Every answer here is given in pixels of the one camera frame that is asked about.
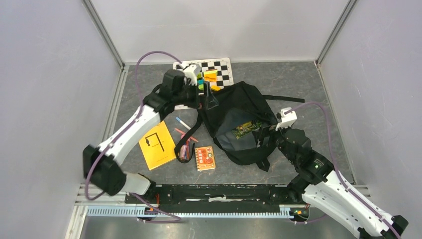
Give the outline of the dark green book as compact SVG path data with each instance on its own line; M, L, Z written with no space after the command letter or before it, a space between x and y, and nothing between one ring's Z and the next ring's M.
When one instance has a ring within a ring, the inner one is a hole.
M254 119L235 127L231 130L231 132L236 139L240 139L253 131L259 130L261 126L262 122L260 120Z

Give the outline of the black student backpack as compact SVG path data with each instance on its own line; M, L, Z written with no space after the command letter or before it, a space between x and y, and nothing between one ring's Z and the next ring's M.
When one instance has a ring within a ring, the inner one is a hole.
M268 100L305 102L301 98L263 95L256 86L244 81L219 91L204 85L197 121L175 146L176 159L181 163L191 160L194 151L187 159L180 156L180 151L188 138L204 125L214 144L232 162L241 166L256 164L259 169L268 171L268 156L273 153L276 145L274 133L268 132L266 128L277 124Z

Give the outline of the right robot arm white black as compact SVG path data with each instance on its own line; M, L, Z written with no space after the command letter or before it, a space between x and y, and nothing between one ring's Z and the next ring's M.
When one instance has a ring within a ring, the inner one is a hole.
M326 157L312 149L305 132L268 126L253 132L258 146L275 146L294 166L297 176L287 185L291 202L321 210L358 239L399 239L409 222L377 207Z

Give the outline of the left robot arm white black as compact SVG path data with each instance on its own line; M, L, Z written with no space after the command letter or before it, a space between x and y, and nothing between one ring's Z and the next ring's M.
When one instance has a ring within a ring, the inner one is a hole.
M120 166L135 145L171 114L175 106L210 109L218 105L210 86L204 86L204 93L199 92L200 72L198 64L168 70L162 83L141 100L141 105L117 132L98 146L86 146L83 150L85 185L92 183L110 196L125 192L137 194L145 203L152 202L156 189L151 181L140 174L123 172Z

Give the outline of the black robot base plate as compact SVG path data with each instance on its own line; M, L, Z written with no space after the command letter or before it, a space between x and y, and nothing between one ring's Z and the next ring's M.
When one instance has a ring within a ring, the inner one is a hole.
M285 184L162 184L143 199L167 213L277 213L280 205L310 207Z

